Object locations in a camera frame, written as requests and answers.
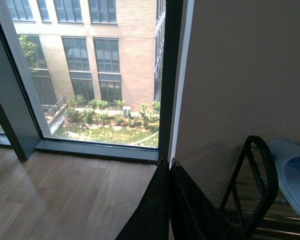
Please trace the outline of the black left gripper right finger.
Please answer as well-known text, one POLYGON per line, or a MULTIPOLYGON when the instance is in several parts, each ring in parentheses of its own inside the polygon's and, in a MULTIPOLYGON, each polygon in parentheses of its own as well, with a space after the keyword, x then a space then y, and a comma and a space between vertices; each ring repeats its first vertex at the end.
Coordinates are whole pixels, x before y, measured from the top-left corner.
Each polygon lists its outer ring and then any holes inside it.
POLYGON ((244 240, 174 158, 169 172, 171 227, 176 240, 244 240))

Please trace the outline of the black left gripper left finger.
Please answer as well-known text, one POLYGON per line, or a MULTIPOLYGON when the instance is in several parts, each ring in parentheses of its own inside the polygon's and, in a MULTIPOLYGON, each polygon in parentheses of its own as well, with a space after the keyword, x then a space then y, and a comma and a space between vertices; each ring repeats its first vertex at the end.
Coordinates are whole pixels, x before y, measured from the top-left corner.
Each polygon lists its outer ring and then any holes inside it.
POLYGON ((161 159, 139 205, 116 239, 167 240, 169 216, 169 163, 166 159, 161 159))

